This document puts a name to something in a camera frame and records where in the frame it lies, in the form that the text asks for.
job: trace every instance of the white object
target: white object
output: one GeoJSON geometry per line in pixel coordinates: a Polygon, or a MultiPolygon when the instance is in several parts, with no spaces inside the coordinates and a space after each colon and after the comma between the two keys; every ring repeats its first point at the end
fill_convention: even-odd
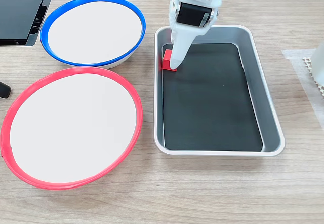
{"type": "Polygon", "coordinates": [[[311,56],[312,61],[312,75],[314,80],[321,86],[324,85],[324,41],[322,41],[318,48],[311,56]]]}
{"type": "Polygon", "coordinates": [[[62,70],[32,85],[13,104],[1,132],[2,153],[12,171],[34,186],[84,185],[130,152],[141,110],[135,89],[121,76],[93,67],[62,70]]]}
{"type": "Polygon", "coordinates": [[[76,1],[45,21],[41,41],[46,51],[76,66],[112,68],[128,59],[144,36],[139,9],[125,0],[76,1]]]}
{"type": "Polygon", "coordinates": [[[193,40],[199,35],[205,35],[217,20],[218,7],[222,0],[171,0],[169,7],[169,20],[172,30],[173,49],[170,60],[170,68],[176,69],[184,60],[193,40]],[[195,27],[176,22],[177,9],[180,3],[203,6],[214,9],[212,19],[204,27],[195,27]]]}

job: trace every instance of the silver tray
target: silver tray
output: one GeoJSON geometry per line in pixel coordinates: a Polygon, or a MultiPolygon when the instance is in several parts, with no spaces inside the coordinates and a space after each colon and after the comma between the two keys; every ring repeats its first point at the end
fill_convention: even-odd
{"type": "Polygon", "coordinates": [[[161,69],[163,50],[172,46],[170,43],[170,28],[159,29],[155,34],[154,142],[162,152],[209,156],[276,156],[282,152],[285,138],[248,29],[213,26],[206,35],[194,40],[177,72],[161,69]],[[198,60],[194,70],[190,60],[198,60]],[[237,76],[231,72],[233,63],[237,76]],[[195,80],[207,84],[198,85],[195,80]],[[191,87],[184,89],[187,85],[182,85],[183,81],[199,96],[190,98],[191,87]],[[206,87],[208,93],[202,94],[206,87]],[[190,122],[188,114],[196,118],[190,122]]]}

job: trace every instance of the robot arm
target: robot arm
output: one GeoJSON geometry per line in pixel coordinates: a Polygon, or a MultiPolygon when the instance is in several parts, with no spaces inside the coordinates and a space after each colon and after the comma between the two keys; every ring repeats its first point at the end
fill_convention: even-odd
{"type": "Polygon", "coordinates": [[[169,20],[173,43],[171,69],[185,58],[193,40],[205,35],[217,19],[222,0],[171,0],[169,20]]]}

